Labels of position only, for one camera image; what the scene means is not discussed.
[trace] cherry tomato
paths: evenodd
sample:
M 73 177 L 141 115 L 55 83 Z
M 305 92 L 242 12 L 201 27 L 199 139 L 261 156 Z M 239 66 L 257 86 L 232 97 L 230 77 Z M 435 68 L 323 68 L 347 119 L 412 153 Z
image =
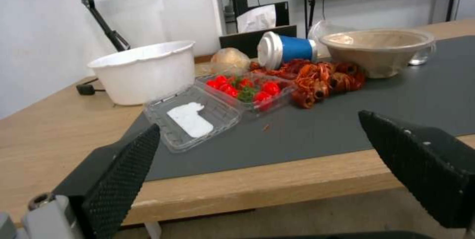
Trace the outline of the cherry tomato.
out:
M 239 95 L 239 92 L 238 90 L 236 90 L 235 88 L 231 87 L 231 88 L 228 88 L 224 93 L 226 93 L 227 95 L 230 95 L 234 98 L 236 98 L 238 95 Z
M 265 111 L 265 110 L 268 110 L 270 107 L 271 107 L 271 103 L 266 103 L 266 101 L 270 100 L 272 98 L 272 96 L 270 94 L 268 94 L 267 92 L 258 92 L 256 93 L 256 95 L 254 95 L 254 102 L 256 103 L 264 103 L 259 109 L 261 111 Z
M 262 90 L 272 96 L 278 95 L 280 93 L 279 85 L 277 85 L 277 83 L 272 82 L 272 81 L 268 81 L 264 83 L 262 85 Z
M 214 79 L 214 81 L 216 81 L 218 86 L 221 86 L 221 85 L 227 83 L 227 78 L 223 75 L 219 75 Z
M 246 86 L 253 88 L 254 84 L 252 83 L 251 80 L 249 80 L 247 78 L 245 78 L 245 79 L 241 80 L 241 82 L 239 82 L 239 88 L 241 90 L 244 89 L 244 87 L 246 87 Z
M 229 83 L 231 85 L 233 85 L 235 81 L 236 81 L 235 76 L 230 76 L 229 78 L 227 78 L 227 83 Z
M 219 86 L 217 85 L 216 81 L 214 80 L 208 80 L 206 82 L 206 85 L 210 86 L 211 88 L 217 89 Z
M 233 87 L 231 84 L 229 84 L 229 83 L 224 83 L 223 85 L 221 85 L 221 86 L 219 87 L 219 90 L 220 90 L 221 92 L 226 92 L 226 91 L 229 90 L 230 88 L 233 88 L 233 89 L 234 89 L 234 87 Z

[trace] green herb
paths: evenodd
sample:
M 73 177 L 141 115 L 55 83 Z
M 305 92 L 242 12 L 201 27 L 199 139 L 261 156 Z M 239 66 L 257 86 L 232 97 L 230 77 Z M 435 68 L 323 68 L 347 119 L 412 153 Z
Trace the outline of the green herb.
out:
M 252 102 L 253 98 L 254 98 L 254 95 L 257 93 L 258 91 L 255 89 L 255 88 L 252 88 L 252 87 L 249 87 L 249 86 L 245 86 L 241 92 L 239 92 L 239 95 L 237 96 L 237 98 L 241 101 L 241 102 Z
M 234 88 L 239 88 L 239 83 L 242 80 L 242 76 L 236 76 L 234 77 L 234 80 L 230 83 Z

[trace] plastic clamshell container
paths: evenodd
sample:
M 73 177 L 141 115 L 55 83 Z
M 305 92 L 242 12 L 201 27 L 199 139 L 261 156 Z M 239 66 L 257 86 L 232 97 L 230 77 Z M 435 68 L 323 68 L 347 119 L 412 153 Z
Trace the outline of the plastic clamshell container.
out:
M 190 102 L 204 105 L 204 108 L 198 114 L 213 125 L 211 132 L 199 138 L 189 136 L 167 114 L 171 109 Z M 165 142 L 172 153 L 188 151 L 190 148 L 236 125 L 241 118 L 241 112 L 238 109 L 231 107 L 228 103 L 199 87 L 199 84 L 192 85 L 183 92 L 167 99 L 148 102 L 145 105 L 144 113 L 150 122 L 158 124 L 162 141 Z
M 221 100 L 224 100 L 226 103 L 230 104 L 232 107 L 239 109 L 240 111 L 247 112 L 247 115 L 251 116 L 260 116 L 267 112 L 271 112 L 284 104 L 287 104 L 290 100 L 290 94 L 293 90 L 295 90 L 294 82 L 291 80 L 286 80 L 276 76 L 265 75 L 263 73 L 245 73 L 241 75 L 242 78 L 248 78 L 251 80 L 254 85 L 260 86 L 264 82 L 273 81 L 276 82 L 281 91 L 279 95 L 273 96 L 266 102 L 263 103 L 256 103 L 256 102 L 241 102 L 240 100 L 226 95 L 224 92 L 220 90 L 214 89 L 206 85 L 208 80 L 214 79 L 217 75 L 224 75 L 226 77 L 232 76 L 229 73 L 220 73 L 216 75 L 208 75 L 199 77 L 196 79 L 196 85 L 204 88 L 207 92 L 210 92 L 212 95 L 219 97 Z

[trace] white label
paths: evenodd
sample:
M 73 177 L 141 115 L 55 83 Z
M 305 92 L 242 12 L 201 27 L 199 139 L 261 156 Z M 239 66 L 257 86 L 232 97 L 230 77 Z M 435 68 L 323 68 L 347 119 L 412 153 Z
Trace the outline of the white label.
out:
M 204 106 L 197 102 L 180 105 L 167 112 L 189 136 L 200 138 L 213 130 L 213 125 L 198 114 Z

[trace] beige paper bowl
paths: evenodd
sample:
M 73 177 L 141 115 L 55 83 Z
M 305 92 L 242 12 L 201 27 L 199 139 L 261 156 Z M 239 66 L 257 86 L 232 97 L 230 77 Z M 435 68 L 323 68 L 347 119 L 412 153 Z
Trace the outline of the beige paper bowl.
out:
M 320 42 L 335 61 L 353 62 L 370 78 L 392 77 L 417 51 L 434 44 L 431 33 L 413 29 L 374 29 L 330 34 Z

